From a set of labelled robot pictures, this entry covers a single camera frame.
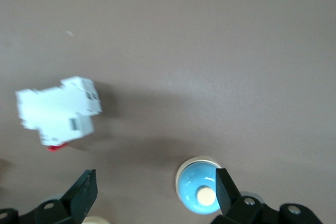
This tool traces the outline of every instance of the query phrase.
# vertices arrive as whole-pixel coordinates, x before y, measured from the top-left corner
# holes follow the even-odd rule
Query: screw
[[[301,213],[300,209],[296,206],[289,206],[288,210],[294,215],[299,215]]]
[[[46,204],[46,205],[44,206],[44,209],[50,209],[50,208],[53,208],[54,205],[55,205],[54,203],[49,202],[48,204]]]
[[[253,199],[251,199],[251,198],[245,198],[244,202],[248,206],[254,206],[256,204],[256,202]]]

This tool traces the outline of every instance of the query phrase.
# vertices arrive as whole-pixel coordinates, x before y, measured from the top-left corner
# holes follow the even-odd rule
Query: table surface
[[[24,213],[97,169],[89,215],[210,223],[178,167],[210,156],[241,191],[336,223],[336,0],[0,0],[0,207]],[[92,79],[95,132],[50,153],[15,91]]]

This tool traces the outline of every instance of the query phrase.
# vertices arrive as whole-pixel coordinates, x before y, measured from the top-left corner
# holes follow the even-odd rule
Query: red tab
[[[48,146],[48,151],[50,151],[50,152],[56,152],[56,151],[64,148],[67,145],[68,145],[68,143],[64,143],[63,145],[60,145],[60,146],[53,146],[53,145],[51,145],[51,146]]]

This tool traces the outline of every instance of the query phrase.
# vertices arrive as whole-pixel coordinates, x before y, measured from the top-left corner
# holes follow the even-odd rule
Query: white speck
[[[71,31],[66,31],[66,33],[67,33],[69,36],[71,36],[71,37],[74,36],[74,34],[73,34]]]

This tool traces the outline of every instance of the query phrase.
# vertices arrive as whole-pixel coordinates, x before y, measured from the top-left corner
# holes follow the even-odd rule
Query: blue cup
[[[176,173],[176,193],[190,211],[201,215],[219,210],[216,197],[216,169],[220,165],[208,157],[184,162]]]

